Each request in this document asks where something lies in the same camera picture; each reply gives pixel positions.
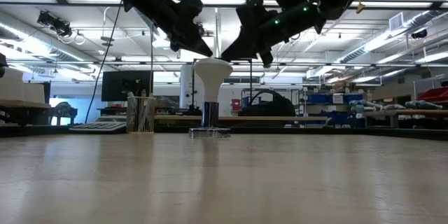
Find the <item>keyboard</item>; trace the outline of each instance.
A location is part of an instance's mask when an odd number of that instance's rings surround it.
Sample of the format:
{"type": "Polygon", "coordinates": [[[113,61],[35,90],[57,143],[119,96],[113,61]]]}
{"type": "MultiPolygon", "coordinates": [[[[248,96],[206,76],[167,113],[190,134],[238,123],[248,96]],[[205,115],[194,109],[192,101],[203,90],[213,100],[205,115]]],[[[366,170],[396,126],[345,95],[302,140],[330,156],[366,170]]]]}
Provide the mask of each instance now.
{"type": "Polygon", "coordinates": [[[124,133],[126,132],[126,122],[91,122],[75,125],[70,130],[80,133],[124,133]]]}

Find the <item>clear plastic base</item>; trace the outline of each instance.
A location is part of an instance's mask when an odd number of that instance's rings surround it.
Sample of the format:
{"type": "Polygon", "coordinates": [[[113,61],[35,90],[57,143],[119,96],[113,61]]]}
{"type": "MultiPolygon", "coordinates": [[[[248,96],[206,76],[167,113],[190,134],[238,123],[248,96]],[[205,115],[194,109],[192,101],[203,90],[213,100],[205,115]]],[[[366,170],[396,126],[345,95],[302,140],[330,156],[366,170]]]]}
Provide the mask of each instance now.
{"type": "Polygon", "coordinates": [[[190,138],[226,138],[230,137],[230,129],[225,128],[192,128],[190,138]]]}

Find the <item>black bag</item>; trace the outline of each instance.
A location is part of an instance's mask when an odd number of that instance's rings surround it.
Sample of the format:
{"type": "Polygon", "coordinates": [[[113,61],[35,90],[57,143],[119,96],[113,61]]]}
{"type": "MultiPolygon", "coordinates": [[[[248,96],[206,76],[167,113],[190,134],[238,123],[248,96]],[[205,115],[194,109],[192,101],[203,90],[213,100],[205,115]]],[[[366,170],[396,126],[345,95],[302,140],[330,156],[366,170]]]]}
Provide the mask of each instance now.
{"type": "Polygon", "coordinates": [[[272,90],[261,90],[249,104],[239,112],[239,116],[295,116],[293,103],[272,90]],[[258,95],[268,93],[272,95],[272,101],[252,105],[258,95]]]}

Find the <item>black monitor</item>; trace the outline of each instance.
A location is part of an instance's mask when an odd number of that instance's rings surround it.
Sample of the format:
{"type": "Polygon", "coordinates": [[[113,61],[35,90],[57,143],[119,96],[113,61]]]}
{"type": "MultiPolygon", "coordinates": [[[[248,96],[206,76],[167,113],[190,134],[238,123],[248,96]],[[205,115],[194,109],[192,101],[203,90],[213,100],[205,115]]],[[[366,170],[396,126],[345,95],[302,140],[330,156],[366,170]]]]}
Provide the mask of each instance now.
{"type": "Polygon", "coordinates": [[[103,73],[103,87],[101,100],[103,102],[126,102],[127,93],[132,92],[134,96],[141,96],[145,90],[149,95],[151,71],[107,71],[103,73]]]}

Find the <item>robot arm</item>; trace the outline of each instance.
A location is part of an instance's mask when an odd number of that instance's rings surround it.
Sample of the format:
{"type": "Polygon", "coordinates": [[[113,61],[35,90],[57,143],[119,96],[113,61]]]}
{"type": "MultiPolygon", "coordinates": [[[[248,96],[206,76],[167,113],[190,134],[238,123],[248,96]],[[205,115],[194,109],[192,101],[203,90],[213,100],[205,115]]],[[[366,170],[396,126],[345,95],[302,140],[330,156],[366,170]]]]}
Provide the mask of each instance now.
{"type": "Polygon", "coordinates": [[[135,7],[149,18],[156,27],[161,28],[171,41],[171,49],[186,49],[201,55],[213,53],[202,40],[200,26],[193,18],[202,11],[201,0],[123,0],[125,11],[135,7]]]}
{"type": "Polygon", "coordinates": [[[246,0],[237,8],[241,30],[226,49],[224,60],[256,59],[259,54],[265,67],[273,61],[271,47],[314,27],[320,34],[327,20],[336,20],[353,0],[276,0],[282,12],[267,11],[263,0],[246,0]]]}

